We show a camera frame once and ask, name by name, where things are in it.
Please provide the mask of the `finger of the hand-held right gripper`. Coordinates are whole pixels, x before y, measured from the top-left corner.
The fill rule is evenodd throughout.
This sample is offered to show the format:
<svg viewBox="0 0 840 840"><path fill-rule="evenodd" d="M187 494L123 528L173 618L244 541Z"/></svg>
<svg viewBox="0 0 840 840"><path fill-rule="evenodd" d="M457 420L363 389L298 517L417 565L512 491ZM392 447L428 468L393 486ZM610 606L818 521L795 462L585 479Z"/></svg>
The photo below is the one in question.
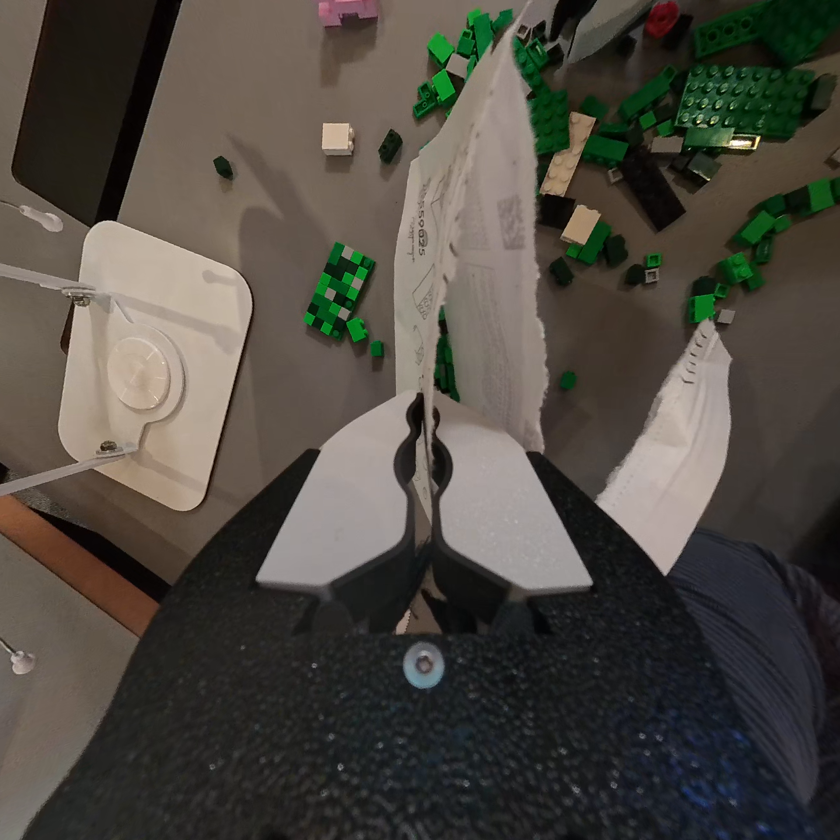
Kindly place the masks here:
<svg viewBox="0 0 840 840"><path fill-rule="evenodd" d="M617 39L655 1L596 1L577 22L565 63L575 64Z"/></svg>

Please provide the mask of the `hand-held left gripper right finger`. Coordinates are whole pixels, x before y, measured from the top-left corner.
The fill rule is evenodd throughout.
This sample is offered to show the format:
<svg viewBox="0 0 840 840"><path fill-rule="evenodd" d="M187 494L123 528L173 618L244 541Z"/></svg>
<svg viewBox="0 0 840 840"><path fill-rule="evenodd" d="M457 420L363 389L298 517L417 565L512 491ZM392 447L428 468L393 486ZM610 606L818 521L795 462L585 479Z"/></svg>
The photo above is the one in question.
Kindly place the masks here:
<svg viewBox="0 0 840 840"><path fill-rule="evenodd" d="M526 451L460 403L434 405L433 561L457 605L588 592L592 578Z"/></svg>

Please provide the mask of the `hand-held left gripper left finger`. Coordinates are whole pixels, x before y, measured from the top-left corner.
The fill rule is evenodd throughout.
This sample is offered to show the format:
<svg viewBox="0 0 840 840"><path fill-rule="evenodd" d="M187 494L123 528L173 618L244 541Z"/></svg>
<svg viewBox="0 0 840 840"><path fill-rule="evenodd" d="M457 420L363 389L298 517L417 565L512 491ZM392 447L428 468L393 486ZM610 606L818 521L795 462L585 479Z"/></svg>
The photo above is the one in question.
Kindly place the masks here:
<svg viewBox="0 0 840 840"><path fill-rule="evenodd" d="M422 394L403 392L321 446L256 575L261 587L338 596L414 545Z"/></svg>

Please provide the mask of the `white printed paper bag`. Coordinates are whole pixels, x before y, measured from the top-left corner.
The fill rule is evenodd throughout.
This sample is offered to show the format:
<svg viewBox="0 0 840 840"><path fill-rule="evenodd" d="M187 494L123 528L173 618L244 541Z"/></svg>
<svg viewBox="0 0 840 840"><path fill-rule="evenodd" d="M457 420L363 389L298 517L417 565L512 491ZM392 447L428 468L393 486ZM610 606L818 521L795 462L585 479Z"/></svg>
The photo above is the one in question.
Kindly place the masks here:
<svg viewBox="0 0 840 840"><path fill-rule="evenodd" d="M460 403L542 453L549 386L539 317L537 156L514 26L485 54L443 127L409 166L394 257L395 388ZM445 307L460 402L434 388L438 311ZM432 460L417 494L433 518ZM499 605L453 605L491 624Z"/></svg>

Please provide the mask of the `grey desk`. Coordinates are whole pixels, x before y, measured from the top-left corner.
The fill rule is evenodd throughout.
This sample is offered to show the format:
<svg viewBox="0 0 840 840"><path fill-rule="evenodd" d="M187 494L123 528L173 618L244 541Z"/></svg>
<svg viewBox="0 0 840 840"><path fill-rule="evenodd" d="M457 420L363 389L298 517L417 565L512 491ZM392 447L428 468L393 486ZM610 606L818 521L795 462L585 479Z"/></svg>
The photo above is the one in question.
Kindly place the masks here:
<svg viewBox="0 0 840 840"><path fill-rule="evenodd" d="M218 528L300 452L395 390L392 264L408 167L438 131L412 105L426 43L455 38L468 11L518 2L390 2L377 26L324 31L311 2L184 2L119 221L234 267L254 315L204 503L177 512L88 472L49 487L89 529L172 583ZM322 124L351 123L351 156L322 152ZM403 138L394 162L378 148ZM785 143L723 155L699 188L675 181L686 213L657 234L624 184L583 164L570 194L625 237L629 262L657 250L662 275L626 288L620 269L542 274L539 314L551 387L546 455L596 496L632 446L686 346L690 283L730 252L753 206L837 171L838 91ZM213 159L231 162L231 182ZM369 339L334 341L303 323L336 241L372 257L355 313ZM731 444L703 523L800 564L838 516L838 208L782 234L766 284L736 289L722 335L732 357ZM382 340L385 357L371 357ZM563 371L574 389L562 392Z"/></svg>

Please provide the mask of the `large green studded plate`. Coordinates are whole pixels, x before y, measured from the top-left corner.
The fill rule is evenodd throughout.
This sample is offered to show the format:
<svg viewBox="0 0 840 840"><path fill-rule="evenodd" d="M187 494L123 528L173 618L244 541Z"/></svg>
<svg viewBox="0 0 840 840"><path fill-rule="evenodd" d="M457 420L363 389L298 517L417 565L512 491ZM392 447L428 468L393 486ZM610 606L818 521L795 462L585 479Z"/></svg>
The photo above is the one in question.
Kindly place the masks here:
<svg viewBox="0 0 840 840"><path fill-rule="evenodd" d="M535 154L542 157L568 149L571 112L567 91L543 86L532 91L528 106Z"/></svg>
<svg viewBox="0 0 840 840"><path fill-rule="evenodd" d="M838 26L838 1L770 1L755 32L782 65L794 67L810 59Z"/></svg>
<svg viewBox="0 0 840 840"><path fill-rule="evenodd" d="M789 140L801 124L815 78L805 69L695 64L688 69L675 127Z"/></svg>

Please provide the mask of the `green plate with holes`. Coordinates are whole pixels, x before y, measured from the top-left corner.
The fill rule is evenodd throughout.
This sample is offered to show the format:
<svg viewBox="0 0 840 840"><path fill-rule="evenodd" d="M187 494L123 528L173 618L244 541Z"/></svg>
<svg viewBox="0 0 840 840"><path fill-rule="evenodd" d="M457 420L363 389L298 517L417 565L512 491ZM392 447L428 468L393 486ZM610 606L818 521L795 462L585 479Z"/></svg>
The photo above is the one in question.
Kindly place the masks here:
<svg viewBox="0 0 840 840"><path fill-rule="evenodd" d="M763 37L759 34L760 22L768 10L774 11L779 3L777 1L752 3L701 24L692 36L693 56L701 60L726 49L756 41L765 45Z"/></svg>

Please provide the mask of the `pile of green bricks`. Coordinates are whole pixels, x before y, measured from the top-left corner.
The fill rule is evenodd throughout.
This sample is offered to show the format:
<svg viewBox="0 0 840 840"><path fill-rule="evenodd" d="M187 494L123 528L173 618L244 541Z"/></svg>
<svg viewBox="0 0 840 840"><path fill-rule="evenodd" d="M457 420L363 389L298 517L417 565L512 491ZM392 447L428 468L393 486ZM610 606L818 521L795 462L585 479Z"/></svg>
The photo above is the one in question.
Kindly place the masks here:
<svg viewBox="0 0 840 840"><path fill-rule="evenodd" d="M555 36L560 36L560 23L571 21L574 17L572 13L578 11L579 7L581 11L590 10L583 2L558 2L554 9L550 33L547 32L546 21L540 19L530 27L527 24L524 29L520 27L513 37L513 59L524 80L528 103L532 91L537 91L543 86L550 88L543 78L543 71L547 67L559 67L565 56L562 45ZM437 69L437 74L417 89L417 102L413 106L416 119L423 119L436 109L445 110L445 116L449 116L459 95L454 79L458 78L466 83L474 73L478 60L489 53L494 39L511 25L512 20L513 13L510 9L502 10L491 20L478 8L469 13L467 27L462 31L457 46L440 33L430 38L427 52ZM799 65L770 67L783 70L803 69ZM734 143L735 140L756 143L760 139L776 140L765 139L757 134L735 133L732 129L678 130L675 117L688 69L677 71L671 65L663 66L656 77L621 102L616 111L617 121L605 121L611 106L597 96L588 96L579 108L570 110L596 118L581 160L604 166L611 175L617 173L621 180L623 175L618 166L625 154L632 148L643 146L645 132L656 128L658 133L653 140L677 141L673 152L665 150L664 154L681 156L681 162L686 164L683 170L702 179L706 178L707 174L711 177L712 170L717 171L715 167L718 163L714 154L724 149L740 148ZM828 108L836 80L836 77L830 74L815 76L805 100L801 122L814 118ZM539 188L553 155L547 154L537 158L539 196Z"/></svg>

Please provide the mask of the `long black plate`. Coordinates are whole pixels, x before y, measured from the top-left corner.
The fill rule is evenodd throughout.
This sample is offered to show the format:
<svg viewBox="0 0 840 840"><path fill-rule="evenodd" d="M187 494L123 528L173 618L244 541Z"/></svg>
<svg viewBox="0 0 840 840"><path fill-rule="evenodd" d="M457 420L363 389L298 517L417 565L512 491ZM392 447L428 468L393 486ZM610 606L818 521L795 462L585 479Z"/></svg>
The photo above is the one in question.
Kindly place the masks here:
<svg viewBox="0 0 840 840"><path fill-rule="evenodd" d="M618 168L656 232L684 215L686 209L645 147L632 148Z"/></svg>

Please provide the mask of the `small black plate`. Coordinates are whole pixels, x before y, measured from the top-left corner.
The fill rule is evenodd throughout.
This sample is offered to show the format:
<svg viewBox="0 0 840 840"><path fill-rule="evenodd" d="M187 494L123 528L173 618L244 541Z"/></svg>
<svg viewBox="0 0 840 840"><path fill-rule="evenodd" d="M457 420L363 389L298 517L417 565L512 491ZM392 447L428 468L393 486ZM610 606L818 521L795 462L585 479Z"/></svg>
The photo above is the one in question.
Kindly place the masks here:
<svg viewBox="0 0 840 840"><path fill-rule="evenodd" d="M537 224L559 231L565 230L574 213L576 201L570 196L540 194L537 208Z"/></svg>

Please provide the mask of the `green mosaic plate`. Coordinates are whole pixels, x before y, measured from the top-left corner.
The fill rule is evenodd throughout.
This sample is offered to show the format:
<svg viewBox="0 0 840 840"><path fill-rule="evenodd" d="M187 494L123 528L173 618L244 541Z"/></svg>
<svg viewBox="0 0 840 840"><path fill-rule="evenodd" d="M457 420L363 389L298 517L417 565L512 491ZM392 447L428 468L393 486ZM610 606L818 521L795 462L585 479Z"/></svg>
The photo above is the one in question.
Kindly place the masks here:
<svg viewBox="0 0 840 840"><path fill-rule="evenodd" d="M340 241L333 243L303 314L305 326L338 342L349 336L346 322L359 317L355 311L375 267L372 257Z"/></svg>

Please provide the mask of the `curved row of green bricks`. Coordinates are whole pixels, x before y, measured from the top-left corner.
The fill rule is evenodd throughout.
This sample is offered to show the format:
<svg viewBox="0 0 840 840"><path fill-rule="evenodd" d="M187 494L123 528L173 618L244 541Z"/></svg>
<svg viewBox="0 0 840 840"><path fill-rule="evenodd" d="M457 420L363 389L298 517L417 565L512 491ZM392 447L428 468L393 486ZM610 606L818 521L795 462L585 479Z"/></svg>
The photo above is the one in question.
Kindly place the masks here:
<svg viewBox="0 0 840 840"><path fill-rule="evenodd" d="M733 289L753 292L767 281L776 240L796 224L837 209L838 176L809 182L788 193L777 193L759 203L748 222L731 238L732 253L714 265L712 273L694 279L686 301L686 322L731 323L733 312L722 303Z"/></svg>

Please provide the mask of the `pink brick pig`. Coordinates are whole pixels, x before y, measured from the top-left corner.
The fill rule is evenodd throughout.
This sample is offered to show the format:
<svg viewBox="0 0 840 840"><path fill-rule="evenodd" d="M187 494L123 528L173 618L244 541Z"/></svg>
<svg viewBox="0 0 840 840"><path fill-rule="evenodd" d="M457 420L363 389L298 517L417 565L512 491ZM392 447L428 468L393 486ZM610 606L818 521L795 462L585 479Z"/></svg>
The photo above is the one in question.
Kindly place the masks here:
<svg viewBox="0 0 840 840"><path fill-rule="evenodd" d="M377 20L378 1L315 1L318 17L324 28L340 27L346 19Z"/></svg>

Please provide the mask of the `person's blue ribbed sweater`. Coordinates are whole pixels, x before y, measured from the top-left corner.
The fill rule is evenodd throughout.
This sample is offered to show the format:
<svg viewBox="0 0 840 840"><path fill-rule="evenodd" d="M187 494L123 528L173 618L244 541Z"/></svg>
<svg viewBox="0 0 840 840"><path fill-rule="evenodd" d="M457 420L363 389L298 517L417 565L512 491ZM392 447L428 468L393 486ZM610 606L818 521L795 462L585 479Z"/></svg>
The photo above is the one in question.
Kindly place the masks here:
<svg viewBox="0 0 840 840"><path fill-rule="evenodd" d="M839 834L838 575L753 542L694 531L668 579L717 658L751 740Z"/></svg>

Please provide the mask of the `grey table with wooden edge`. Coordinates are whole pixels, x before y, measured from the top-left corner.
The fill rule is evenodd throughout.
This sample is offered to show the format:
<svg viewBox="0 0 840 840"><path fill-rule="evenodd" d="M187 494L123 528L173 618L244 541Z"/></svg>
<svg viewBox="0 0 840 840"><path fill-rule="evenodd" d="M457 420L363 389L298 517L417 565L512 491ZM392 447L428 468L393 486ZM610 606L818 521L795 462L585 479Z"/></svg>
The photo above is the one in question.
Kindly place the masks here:
<svg viewBox="0 0 840 840"><path fill-rule="evenodd" d="M78 761L157 606L2 498L1 836L21 838Z"/></svg>

